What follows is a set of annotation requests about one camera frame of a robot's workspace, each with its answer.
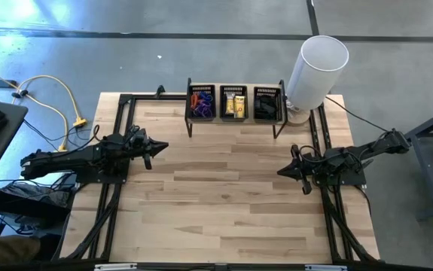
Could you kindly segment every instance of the yellow cable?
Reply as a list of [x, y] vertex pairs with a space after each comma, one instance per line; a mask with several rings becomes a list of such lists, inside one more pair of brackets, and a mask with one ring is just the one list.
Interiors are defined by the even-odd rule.
[[[76, 113], [78, 119], [80, 119], [80, 116], [79, 116], [79, 113], [78, 113], [77, 107], [75, 106], [75, 101], [74, 101], [74, 97], [72, 96], [72, 92], [71, 92], [71, 90], [70, 90], [70, 89], [69, 89], [69, 88], [68, 88], [68, 87], [67, 87], [67, 86], [66, 86], [66, 85], [65, 85], [61, 80], [59, 80], [59, 79], [57, 79], [57, 78], [55, 78], [55, 77], [52, 77], [52, 76], [50, 76], [50, 75], [39, 75], [39, 76], [35, 76], [35, 77], [33, 77], [33, 78], [29, 78], [29, 79], [25, 80], [25, 81], [22, 82], [19, 86], [16, 86], [16, 85], [12, 84], [11, 82], [5, 80], [5, 79], [2, 78], [2, 77], [0, 77], [0, 80], [4, 81], [4, 82], [5, 82], [6, 84], [8, 84], [9, 86], [15, 88], [16, 91], [17, 91], [17, 93], [20, 93], [20, 88], [21, 88], [24, 84], [26, 84], [26, 83], [28, 83], [28, 82], [34, 80], [34, 79], [37, 79], [37, 78], [52, 78], [52, 79], [54, 79], [55, 81], [61, 83], [61, 84], [65, 87], [65, 89], [68, 91], [69, 95], [71, 96], [72, 105], [74, 106], [75, 113]], [[57, 114], [59, 114], [59, 115], [63, 118], [63, 121], [64, 121], [64, 129], [65, 129], [65, 133], [64, 133], [64, 134], [65, 134], [66, 136], [64, 137], [63, 143], [59, 146], [59, 151], [65, 151], [65, 150], [66, 150], [66, 144], [67, 144], [67, 137], [68, 137], [68, 135], [67, 135], [68, 127], [67, 127], [67, 119], [66, 119], [66, 117], [65, 117], [65, 116], [64, 116], [64, 115], [63, 115], [59, 110], [53, 108], [52, 106], [50, 106], [50, 105], [46, 105], [46, 104], [44, 104], [44, 103], [42, 103], [42, 102], [39, 102], [37, 99], [35, 99], [34, 97], [30, 96], [29, 94], [27, 94], [26, 96], [29, 97], [32, 101], [38, 103], [39, 105], [42, 105], [42, 106], [44, 106], [44, 107], [46, 107], [46, 108], [49, 108], [49, 109], [54, 110]]]

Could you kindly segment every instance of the black desk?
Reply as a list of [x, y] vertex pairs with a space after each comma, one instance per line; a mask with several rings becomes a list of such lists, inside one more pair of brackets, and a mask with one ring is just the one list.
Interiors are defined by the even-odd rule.
[[[5, 149], [11, 143], [17, 133], [27, 108], [0, 102], [0, 111], [5, 113], [8, 119], [7, 125], [0, 132], [0, 158]], [[14, 166], [19, 166], [19, 161], [14, 161]], [[54, 220], [65, 219], [69, 209], [54, 206], [45, 202], [26, 199], [0, 191], [0, 212], [9, 212], [18, 215], [27, 215], [33, 218], [50, 218]]]

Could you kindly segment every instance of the cable clip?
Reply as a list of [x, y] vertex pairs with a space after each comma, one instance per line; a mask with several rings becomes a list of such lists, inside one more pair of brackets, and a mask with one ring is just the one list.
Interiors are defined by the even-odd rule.
[[20, 98], [24, 97], [25, 95], [27, 95], [28, 93], [29, 93], [29, 91], [22, 90], [22, 91], [20, 91], [20, 93], [12, 93], [11, 95], [14, 98], [20, 99]]

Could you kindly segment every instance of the wooden tabletop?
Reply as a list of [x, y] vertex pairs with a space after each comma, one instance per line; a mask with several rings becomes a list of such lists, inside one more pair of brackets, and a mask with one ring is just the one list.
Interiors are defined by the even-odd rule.
[[[112, 133], [119, 95], [101, 93], [94, 118], [100, 136]], [[342, 96], [330, 97], [343, 104]], [[328, 100], [325, 110], [332, 145], [352, 145], [346, 112]], [[131, 162], [111, 262], [331, 262], [319, 189], [304, 196], [300, 182], [276, 174], [291, 162], [291, 144], [312, 144], [308, 123], [287, 126], [278, 139], [270, 126], [195, 125], [190, 139], [183, 101], [138, 101], [135, 123], [169, 147], [152, 160], [152, 170], [141, 159]], [[76, 195], [61, 257], [93, 226], [101, 186]], [[379, 258], [365, 198], [354, 187], [342, 187], [342, 195], [350, 229]], [[98, 253], [104, 239], [105, 228]]]

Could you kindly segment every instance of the concrete floor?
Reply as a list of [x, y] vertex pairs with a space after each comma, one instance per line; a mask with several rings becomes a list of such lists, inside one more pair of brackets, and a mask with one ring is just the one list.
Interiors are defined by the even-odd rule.
[[[433, 35], [433, 1], [314, 0], [326, 35]], [[310, 34], [304, 0], [0, 0], [0, 27], [103, 32]], [[62, 78], [91, 119], [102, 91], [168, 91], [195, 81], [288, 82], [302, 41], [77, 39], [0, 37], [0, 75]], [[433, 116], [433, 44], [346, 43], [350, 61], [332, 93], [356, 114], [406, 132]], [[66, 92], [51, 81], [29, 90], [75, 119]], [[9, 102], [7, 90], [0, 100]], [[53, 137], [63, 134], [53, 112], [24, 101], [27, 120]], [[349, 116], [356, 145], [380, 131]], [[25, 126], [0, 162], [0, 179], [17, 178], [18, 161], [45, 141]], [[431, 206], [413, 151], [382, 155], [365, 170], [382, 259], [433, 266], [433, 220], [417, 222]]]

